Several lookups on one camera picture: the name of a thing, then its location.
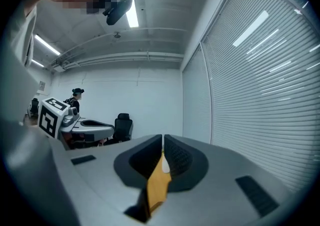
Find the desk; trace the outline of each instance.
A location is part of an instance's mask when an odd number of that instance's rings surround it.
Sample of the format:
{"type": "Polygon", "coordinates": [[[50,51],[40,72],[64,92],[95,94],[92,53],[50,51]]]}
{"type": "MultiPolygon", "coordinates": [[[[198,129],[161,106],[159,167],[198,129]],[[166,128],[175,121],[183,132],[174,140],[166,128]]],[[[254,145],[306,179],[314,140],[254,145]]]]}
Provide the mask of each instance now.
{"type": "Polygon", "coordinates": [[[161,158],[146,185],[149,210],[151,214],[166,200],[168,184],[171,182],[170,173],[164,173],[162,171],[163,157],[164,153],[162,153],[161,158]]]}

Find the wall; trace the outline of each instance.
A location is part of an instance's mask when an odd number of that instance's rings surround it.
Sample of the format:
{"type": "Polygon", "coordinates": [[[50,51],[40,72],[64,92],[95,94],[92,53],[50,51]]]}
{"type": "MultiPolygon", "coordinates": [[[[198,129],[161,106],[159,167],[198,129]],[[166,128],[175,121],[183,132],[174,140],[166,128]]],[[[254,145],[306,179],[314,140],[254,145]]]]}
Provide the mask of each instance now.
{"type": "Polygon", "coordinates": [[[182,136],[183,95],[178,64],[114,62],[70,69],[54,76],[51,96],[64,101],[74,88],[84,89],[79,101],[81,117],[114,124],[119,113],[129,113],[132,138],[151,134],[182,136]]]}
{"type": "Polygon", "coordinates": [[[34,95],[39,101],[48,97],[51,92],[51,84],[53,80],[53,75],[50,71],[37,66],[36,64],[32,63],[27,71],[31,74],[31,76],[36,80],[39,84],[40,81],[45,82],[44,91],[38,90],[37,93],[34,95]]]}
{"type": "Polygon", "coordinates": [[[180,67],[182,71],[196,50],[221,1],[222,0],[206,0],[197,23],[192,31],[192,35],[187,42],[187,46],[184,51],[184,58],[180,67]]]}

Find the black shirt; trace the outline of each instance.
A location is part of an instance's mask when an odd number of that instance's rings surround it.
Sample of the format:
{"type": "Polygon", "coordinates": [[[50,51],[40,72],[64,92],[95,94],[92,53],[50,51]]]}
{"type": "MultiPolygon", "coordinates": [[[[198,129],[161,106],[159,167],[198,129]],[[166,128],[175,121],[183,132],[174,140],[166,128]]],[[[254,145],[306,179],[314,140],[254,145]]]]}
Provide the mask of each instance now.
{"type": "Polygon", "coordinates": [[[70,107],[75,107],[78,113],[80,112],[80,109],[79,109],[80,104],[76,98],[71,97],[70,99],[66,99],[64,103],[69,104],[70,107]]]}

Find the black slot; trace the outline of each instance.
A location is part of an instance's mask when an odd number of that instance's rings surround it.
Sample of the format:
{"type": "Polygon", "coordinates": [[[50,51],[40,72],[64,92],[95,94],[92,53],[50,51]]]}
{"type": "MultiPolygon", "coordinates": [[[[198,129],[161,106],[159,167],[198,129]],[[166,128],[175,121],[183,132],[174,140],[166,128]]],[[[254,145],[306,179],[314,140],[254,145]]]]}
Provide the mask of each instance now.
{"type": "Polygon", "coordinates": [[[89,162],[89,161],[95,160],[95,159],[96,159],[96,157],[93,156],[93,155],[86,155],[86,156],[72,158],[71,162],[74,165],[79,165],[79,164],[82,164],[82,163],[85,163],[85,162],[89,162]]]}
{"type": "Polygon", "coordinates": [[[251,176],[243,176],[235,181],[261,217],[271,213],[279,206],[251,176]]]}

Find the white ceiling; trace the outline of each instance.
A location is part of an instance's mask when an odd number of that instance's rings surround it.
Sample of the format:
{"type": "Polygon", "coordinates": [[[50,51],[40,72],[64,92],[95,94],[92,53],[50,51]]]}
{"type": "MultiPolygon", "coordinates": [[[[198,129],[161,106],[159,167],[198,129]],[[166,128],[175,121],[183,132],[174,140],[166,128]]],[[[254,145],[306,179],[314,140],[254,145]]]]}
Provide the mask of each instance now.
{"type": "MultiPolygon", "coordinates": [[[[34,34],[61,52],[59,61],[64,66],[128,52],[183,54],[200,13],[199,1],[203,0],[135,0],[139,27],[130,28],[125,15],[109,26],[103,14],[87,15],[42,0],[37,5],[34,34]]],[[[58,58],[37,40],[34,43],[35,60],[48,65],[58,58]]]]}

